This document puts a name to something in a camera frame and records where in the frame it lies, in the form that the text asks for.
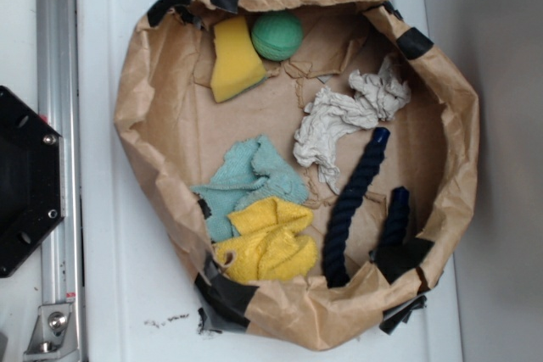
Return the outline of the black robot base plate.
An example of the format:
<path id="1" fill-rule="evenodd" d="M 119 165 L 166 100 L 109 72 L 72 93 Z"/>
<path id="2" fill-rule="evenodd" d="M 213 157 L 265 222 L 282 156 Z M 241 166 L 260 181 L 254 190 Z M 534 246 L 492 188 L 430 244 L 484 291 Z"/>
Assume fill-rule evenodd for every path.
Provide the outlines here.
<path id="1" fill-rule="evenodd" d="M 1 87 L 1 277 L 10 277 L 64 218 L 62 136 Z"/>

